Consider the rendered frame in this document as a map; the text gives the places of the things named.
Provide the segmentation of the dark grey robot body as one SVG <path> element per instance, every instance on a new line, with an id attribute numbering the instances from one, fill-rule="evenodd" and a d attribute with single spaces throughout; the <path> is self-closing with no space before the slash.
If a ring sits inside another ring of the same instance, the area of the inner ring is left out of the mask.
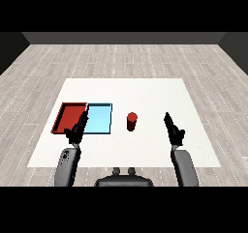
<path id="1" fill-rule="evenodd" d="M 153 182 L 138 176 L 134 167 L 128 168 L 127 175 L 121 175 L 120 168 L 114 167 L 110 176 L 95 182 L 95 187 L 153 187 Z"/>

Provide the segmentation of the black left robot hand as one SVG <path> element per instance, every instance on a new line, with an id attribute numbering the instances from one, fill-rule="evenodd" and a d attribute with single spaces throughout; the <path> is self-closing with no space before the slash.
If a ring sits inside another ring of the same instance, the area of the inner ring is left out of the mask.
<path id="1" fill-rule="evenodd" d="M 88 112 L 83 111 L 77 121 L 76 124 L 74 124 L 73 128 L 65 129 L 64 133 L 66 134 L 66 137 L 69 139 L 70 144 L 79 144 L 82 140 L 84 129 L 88 121 Z"/>

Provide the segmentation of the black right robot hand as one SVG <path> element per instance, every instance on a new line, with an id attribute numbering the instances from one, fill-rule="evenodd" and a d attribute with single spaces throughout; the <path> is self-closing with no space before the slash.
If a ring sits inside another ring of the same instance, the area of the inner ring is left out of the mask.
<path id="1" fill-rule="evenodd" d="M 173 146 L 182 146 L 185 130 L 180 130 L 173 122 L 170 114 L 167 112 L 164 117 L 164 122 L 169 134 L 170 144 Z"/>

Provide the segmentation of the small red can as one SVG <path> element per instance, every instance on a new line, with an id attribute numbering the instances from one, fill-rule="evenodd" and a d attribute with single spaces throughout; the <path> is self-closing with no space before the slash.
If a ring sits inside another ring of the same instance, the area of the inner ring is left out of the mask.
<path id="1" fill-rule="evenodd" d="M 138 115 L 135 112 L 130 112 L 127 116 L 127 130 L 133 131 L 136 126 Z"/>

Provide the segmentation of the shallow open red box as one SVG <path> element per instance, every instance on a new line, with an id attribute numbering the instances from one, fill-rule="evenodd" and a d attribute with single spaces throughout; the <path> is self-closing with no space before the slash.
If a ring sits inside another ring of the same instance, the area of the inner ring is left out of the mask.
<path id="1" fill-rule="evenodd" d="M 86 102 L 63 102 L 51 129 L 53 134 L 63 134 L 72 129 L 87 106 Z"/>

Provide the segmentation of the shallow open light blue box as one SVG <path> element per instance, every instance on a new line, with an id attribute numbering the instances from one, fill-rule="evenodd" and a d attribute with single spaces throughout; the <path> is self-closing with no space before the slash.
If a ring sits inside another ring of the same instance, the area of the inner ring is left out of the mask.
<path id="1" fill-rule="evenodd" d="M 112 104 L 109 102 L 90 102 L 87 105 L 85 134 L 110 134 Z"/>

